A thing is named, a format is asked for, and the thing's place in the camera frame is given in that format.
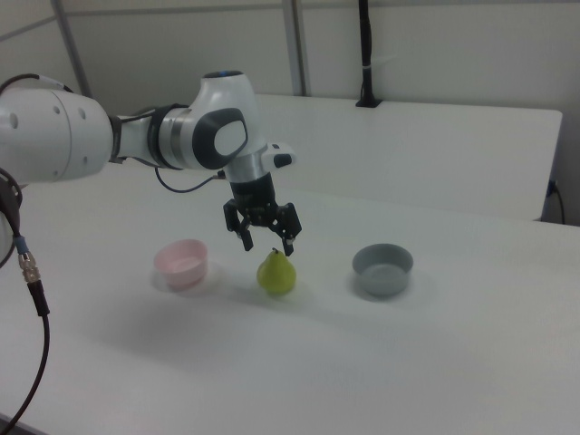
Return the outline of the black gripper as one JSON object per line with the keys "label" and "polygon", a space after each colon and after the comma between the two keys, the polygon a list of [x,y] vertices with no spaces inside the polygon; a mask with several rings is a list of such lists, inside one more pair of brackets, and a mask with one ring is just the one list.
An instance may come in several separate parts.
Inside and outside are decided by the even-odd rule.
{"label": "black gripper", "polygon": [[270,226],[283,244],[286,256],[294,253],[294,242],[302,231],[295,205],[278,206],[276,191],[270,174],[248,182],[231,183],[233,198],[224,206],[227,230],[235,233],[246,251],[253,246],[249,227]]}

